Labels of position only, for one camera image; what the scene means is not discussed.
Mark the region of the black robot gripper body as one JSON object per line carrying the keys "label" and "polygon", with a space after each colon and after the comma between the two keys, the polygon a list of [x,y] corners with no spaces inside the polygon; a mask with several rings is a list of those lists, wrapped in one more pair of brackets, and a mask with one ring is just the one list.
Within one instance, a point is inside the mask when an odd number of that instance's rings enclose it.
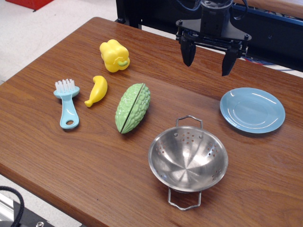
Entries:
{"label": "black robot gripper body", "polygon": [[197,0],[192,11],[201,9],[200,19],[180,19],[176,21],[178,32],[176,39],[180,40],[183,31],[189,31],[196,37],[196,46],[207,47],[225,52],[234,41],[241,42],[241,56],[248,50],[248,42],[252,37],[234,27],[231,19],[240,20],[248,12],[248,4],[244,1],[244,14],[234,17],[232,0]]}

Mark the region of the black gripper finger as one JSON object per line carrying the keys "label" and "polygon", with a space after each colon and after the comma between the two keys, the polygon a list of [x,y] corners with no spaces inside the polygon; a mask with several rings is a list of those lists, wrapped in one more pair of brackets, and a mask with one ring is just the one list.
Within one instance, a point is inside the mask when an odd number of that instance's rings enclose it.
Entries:
{"label": "black gripper finger", "polygon": [[225,51],[222,62],[222,76],[228,76],[238,58],[241,57],[241,42],[234,41]]}
{"label": "black gripper finger", "polygon": [[183,62],[189,67],[196,53],[196,37],[192,36],[189,31],[183,31],[179,43]]}

